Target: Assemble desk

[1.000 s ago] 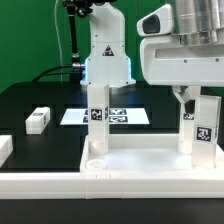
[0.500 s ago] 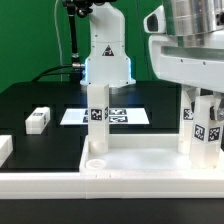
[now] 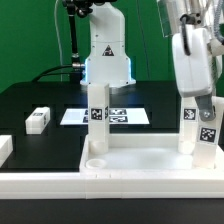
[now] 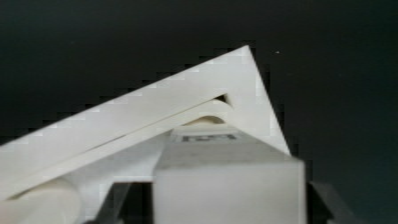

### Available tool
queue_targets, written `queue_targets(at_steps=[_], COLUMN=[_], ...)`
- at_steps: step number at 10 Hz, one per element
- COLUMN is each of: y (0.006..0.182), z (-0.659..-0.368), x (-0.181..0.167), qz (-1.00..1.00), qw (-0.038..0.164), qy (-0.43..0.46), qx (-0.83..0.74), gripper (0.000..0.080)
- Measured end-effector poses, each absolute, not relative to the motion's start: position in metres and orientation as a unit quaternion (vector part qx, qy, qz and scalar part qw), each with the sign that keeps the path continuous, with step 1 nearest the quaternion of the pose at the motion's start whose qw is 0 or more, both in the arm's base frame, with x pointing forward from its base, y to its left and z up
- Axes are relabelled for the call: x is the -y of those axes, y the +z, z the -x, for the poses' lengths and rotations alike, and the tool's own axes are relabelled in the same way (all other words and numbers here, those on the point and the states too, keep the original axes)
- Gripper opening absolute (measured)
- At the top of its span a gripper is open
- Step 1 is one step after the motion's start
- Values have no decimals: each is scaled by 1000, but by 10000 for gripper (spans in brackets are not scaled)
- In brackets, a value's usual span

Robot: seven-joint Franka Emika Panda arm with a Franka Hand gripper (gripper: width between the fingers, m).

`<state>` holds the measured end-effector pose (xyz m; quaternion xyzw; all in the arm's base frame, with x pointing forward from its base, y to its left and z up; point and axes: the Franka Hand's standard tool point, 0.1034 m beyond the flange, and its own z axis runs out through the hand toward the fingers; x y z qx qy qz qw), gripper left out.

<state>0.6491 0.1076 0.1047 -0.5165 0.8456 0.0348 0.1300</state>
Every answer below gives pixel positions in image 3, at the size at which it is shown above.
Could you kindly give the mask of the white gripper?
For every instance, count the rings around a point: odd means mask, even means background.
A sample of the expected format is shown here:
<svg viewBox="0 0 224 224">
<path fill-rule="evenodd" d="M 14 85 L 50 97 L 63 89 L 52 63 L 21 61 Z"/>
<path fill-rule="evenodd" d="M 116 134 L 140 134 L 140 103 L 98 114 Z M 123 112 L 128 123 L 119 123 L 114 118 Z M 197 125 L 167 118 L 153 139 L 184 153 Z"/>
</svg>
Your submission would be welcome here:
<svg viewBox="0 0 224 224">
<path fill-rule="evenodd" d="M 199 116 L 203 122 L 212 121 L 215 119 L 215 109 L 210 94 L 213 78 L 210 69 L 211 57 L 207 52 L 208 32 L 205 28 L 194 29 L 191 25 L 187 25 L 186 30 L 190 55 L 184 52 L 182 35 L 177 33 L 172 37 L 177 88 L 183 98 L 196 97 Z"/>
</svg>

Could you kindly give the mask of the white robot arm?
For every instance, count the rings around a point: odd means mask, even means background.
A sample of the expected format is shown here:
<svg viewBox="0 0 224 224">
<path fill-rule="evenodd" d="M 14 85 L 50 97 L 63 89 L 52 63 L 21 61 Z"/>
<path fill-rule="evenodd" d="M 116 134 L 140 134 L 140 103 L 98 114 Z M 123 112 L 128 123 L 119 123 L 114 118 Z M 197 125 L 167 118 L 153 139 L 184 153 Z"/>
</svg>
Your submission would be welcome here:
<svg viewBox="0 0 224 224">
<path fill-rule="evenodd" d="M 200 119 L 212 121 L 218 110 L 212 102 L 222 73 L 224 0 L 156 0 L 162 32 L 172 38 L 177 88 L 183 98 L 193 97 Z M 107 81 L 112 87 L 132 82 L 125 53 L 123 14 L 107 0 L 90 7 L 91 53 L 85 61 L 84 81 Z"/>
</svg>

